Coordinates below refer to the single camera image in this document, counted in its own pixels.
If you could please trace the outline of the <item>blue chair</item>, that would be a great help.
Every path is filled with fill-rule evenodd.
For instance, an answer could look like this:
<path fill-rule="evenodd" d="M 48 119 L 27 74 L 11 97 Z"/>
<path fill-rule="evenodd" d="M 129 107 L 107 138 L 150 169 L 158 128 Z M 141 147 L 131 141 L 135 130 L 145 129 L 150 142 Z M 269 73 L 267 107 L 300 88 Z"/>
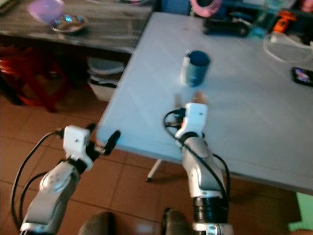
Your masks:
<path fill-rule="evenodd" d="M 189 15 L 190 0 L 160 0 L 159 11 L 162 13 Z"/>

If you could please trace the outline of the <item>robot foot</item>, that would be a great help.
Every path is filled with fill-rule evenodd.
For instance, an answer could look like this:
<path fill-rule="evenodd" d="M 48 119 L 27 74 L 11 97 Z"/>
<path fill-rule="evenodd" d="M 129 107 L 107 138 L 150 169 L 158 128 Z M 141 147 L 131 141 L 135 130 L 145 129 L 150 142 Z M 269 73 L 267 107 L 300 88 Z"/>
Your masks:
<path fill-rule="evenodd" d="M 194 232 L 181 212 L 166 208 L 161 220 L 159 235 L 194 235 Z"/>
<path fill-rule="evenodd" d="M 77 235 L 115 235 L 114 214 L 110 211 L 101 211 L 87 219 Z"/>

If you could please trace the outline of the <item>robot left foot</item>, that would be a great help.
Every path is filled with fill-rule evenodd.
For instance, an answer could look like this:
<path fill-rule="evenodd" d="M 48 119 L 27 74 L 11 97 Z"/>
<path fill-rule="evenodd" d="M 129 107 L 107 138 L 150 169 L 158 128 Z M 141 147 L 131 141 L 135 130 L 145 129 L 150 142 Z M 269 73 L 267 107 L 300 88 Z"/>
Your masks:
<path fill-rule="evenodd" d="M 114 214 L 110 211 L 101 211 L 87 219 L 77 235 L 115 235 Z"/>

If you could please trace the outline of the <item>pink round item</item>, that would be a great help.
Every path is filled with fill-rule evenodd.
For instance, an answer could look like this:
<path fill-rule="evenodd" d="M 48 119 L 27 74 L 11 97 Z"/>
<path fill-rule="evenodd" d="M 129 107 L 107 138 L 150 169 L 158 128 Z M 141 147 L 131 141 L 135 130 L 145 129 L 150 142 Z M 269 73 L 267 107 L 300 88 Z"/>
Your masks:
<path fill-rule="evenodd" d="M 222 5 L 222 0 L 189 0 L 194 14 L 210 18 L 216 14 Z"/>

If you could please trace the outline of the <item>red plastic stool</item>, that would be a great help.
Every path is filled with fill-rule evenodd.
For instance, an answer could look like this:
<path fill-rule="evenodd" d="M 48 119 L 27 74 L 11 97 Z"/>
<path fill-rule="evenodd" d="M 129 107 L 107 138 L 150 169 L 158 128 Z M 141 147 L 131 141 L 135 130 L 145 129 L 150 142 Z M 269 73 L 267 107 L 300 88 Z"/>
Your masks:
<path fill-rule="evenodd" d="M 58 111 L 58 102 L 71 89 L 52 54 L 35 47 L 1 46 L 0 77 L 16 92 L 23 103 Z"/>

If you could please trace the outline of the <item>blue cup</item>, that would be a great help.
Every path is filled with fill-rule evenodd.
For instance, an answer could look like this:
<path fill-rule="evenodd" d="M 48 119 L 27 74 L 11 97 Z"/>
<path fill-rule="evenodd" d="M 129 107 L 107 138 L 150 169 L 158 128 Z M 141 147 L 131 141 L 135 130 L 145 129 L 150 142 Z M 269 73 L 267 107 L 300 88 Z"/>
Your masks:
<path fill-rule="evenodd" d="M 181 65 L 180 80 L 183 85 L 197 87 L 205 81 L 211 64 L 209 54 L 201 50 L 186 50 Z"/>

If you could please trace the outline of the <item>white storage box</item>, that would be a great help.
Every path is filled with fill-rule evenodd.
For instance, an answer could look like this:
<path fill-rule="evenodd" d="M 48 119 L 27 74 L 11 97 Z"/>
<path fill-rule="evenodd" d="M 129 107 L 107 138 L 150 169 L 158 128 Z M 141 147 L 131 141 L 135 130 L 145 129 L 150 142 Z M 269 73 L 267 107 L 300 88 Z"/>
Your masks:
<path fill-rule="evenodd" d="M 87 57 L 87 65 L 88 85 L 98 100 L 109 102 L 124 72 L 125 63 Z"/>

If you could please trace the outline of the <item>black phone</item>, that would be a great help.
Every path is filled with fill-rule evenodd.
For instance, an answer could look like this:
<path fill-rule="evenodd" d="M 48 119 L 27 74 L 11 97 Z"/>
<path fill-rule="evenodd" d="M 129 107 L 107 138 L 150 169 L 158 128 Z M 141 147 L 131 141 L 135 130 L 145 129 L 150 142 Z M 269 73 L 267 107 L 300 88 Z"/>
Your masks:
<path fill-rule="evenodd" d="M 313 87 L 313 70 L 291 67 L 291 79 L 297 84 Z"/>

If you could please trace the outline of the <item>dark wooden table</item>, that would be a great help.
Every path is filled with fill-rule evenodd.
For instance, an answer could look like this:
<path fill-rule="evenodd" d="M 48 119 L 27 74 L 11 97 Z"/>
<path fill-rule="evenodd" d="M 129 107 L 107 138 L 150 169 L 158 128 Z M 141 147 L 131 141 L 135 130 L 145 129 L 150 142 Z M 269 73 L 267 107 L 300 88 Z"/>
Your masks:
<path fill-rule="evenodd" d="M 52 47 L 92 56 L 131 54 L 159 0 L 140 4 L 121 0 L 64 0 L 64 13 L 86 18 L 85 29 L 76 34 L 54 31 L 27 11 L 33 0 L 20 0 L 0 16 L 2 44 Z"/>

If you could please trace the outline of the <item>black case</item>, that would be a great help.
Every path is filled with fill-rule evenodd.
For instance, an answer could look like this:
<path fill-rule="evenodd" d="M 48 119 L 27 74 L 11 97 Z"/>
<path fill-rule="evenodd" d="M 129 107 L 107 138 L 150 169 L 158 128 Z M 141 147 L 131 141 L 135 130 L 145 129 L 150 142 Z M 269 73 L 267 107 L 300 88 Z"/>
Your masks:
<path fill-rule="evenodd" d="M 252 24 L 242 18 L 206 18 L 202 31 L 206 35 L 246 37 Z"/>

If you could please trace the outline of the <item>white table leg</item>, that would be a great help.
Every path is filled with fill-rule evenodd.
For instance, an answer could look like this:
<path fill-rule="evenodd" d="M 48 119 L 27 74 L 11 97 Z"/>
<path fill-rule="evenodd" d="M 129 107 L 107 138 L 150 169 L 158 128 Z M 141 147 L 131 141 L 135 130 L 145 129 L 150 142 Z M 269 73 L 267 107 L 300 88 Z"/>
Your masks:
<path fill-rule="evenodd" d="M 159 168 L 163 164 L 163 160 L 157 160 L 152 166 L 150 172 L 147 175 L 146 182 L 151 182 L 154 179 L 155 174 L 158 172 Z"/>

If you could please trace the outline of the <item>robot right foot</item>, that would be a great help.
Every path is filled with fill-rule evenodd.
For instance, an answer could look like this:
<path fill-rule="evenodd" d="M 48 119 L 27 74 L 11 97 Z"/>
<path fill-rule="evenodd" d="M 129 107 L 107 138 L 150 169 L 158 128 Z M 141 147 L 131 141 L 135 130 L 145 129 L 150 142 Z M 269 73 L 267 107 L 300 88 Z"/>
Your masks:
<path fill-rule="evenodd" d="M 181 212 L 166 208 L 161 220 L 159 235 L 194 235 L 194 232 Z"/>

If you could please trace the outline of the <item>steel bowl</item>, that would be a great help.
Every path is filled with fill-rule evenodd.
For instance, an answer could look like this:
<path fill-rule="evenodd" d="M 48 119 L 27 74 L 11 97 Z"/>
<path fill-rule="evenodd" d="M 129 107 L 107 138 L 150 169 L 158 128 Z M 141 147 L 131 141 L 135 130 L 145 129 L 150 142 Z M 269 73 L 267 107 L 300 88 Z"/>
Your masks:
<path fill-rule="evenodd" d="M 51 28 L 57 33 L 80 33 L 88 25 L 88 19 L 78 14 L 63 14 L 51 23 Z"/>

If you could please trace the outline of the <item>orange tool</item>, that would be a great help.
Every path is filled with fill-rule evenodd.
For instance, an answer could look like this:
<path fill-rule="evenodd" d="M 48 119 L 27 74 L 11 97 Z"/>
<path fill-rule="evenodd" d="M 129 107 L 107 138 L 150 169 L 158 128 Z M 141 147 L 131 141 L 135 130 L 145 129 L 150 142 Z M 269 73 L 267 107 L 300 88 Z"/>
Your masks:
<path fill-rule="evenodd" d="M 297 14 L 286 9 L 281 9 L 277 16 L 279 16 L 279 19 L 272 29 L 273 33 L 286 33 L 290 22 L 295 22 L 297 20 Z"/>

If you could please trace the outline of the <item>green item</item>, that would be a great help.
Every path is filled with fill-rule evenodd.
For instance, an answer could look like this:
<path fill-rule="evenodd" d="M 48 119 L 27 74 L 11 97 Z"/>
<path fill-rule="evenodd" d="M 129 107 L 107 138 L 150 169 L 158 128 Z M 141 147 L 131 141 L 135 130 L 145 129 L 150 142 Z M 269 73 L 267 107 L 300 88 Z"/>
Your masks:
<path fill-rule="evenodd" d="M 299 204 L 301 221 L 289 223 L 289 231 L 313 231 L 313 195 L 298 192 L 296 197 Z"/>

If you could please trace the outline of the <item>teal clear bottle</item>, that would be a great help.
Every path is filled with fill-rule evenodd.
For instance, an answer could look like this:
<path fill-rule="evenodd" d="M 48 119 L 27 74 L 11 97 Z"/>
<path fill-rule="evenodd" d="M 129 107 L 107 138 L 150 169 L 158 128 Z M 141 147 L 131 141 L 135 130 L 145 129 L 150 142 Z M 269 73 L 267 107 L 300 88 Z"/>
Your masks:
<path fill-rule="evenodd" d="M 275 25 L 279 10 L 282 8 L 283 2 L 281 0 L 268 0 L 264 2 L 255 22 L 250 30 L 250 35 L 255 38 L 264 38 L 266 34 Z"/>

